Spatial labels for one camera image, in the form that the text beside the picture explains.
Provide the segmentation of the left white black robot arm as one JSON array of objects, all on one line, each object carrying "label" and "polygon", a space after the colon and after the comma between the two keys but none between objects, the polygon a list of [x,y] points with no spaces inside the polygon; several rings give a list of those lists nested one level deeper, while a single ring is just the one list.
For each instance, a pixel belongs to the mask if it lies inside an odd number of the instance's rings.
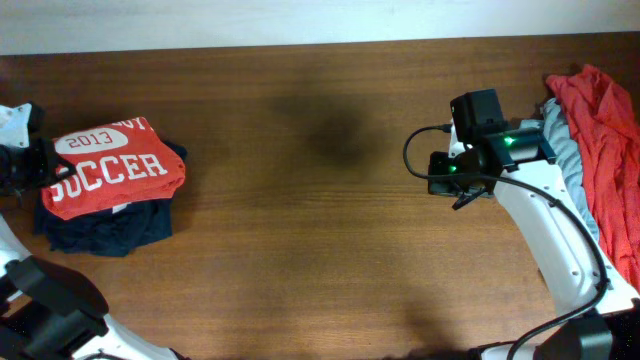
[{"label": "left white black robot arm", "polygon": [[[50,141],[1,139],[1,193],[53,185],[76,174]],[[34,256],[1,222],[1,357],[3,359],[178,360],[109,315],[83,274]]]}]

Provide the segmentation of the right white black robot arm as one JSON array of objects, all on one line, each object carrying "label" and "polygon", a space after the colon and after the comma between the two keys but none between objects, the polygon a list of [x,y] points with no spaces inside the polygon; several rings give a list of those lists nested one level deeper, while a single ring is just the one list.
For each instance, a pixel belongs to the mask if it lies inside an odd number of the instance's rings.
[{"label": "right white black robot arm", "polygon": [[639,294],[592,237],[542,130],[512,128],[493,89],[467,92],[450,108],[450,150],[432,156],[430,193],[457,197],[457,207],[494,196],[523,234],[556,311],[471,358],[638,358]]}]

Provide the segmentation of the orange FRAM t-shirt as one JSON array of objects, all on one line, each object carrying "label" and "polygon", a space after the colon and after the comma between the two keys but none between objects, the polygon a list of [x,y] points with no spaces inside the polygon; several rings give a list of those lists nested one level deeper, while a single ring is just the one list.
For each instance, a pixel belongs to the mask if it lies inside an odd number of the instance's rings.
[{"label": "orange FRAM t-shirt", "polygon": [[170,199],[186,180],[182,158],[143,117],[57,138],[75,174],[41,191],[44,207],[70,220],[123,204]]}]

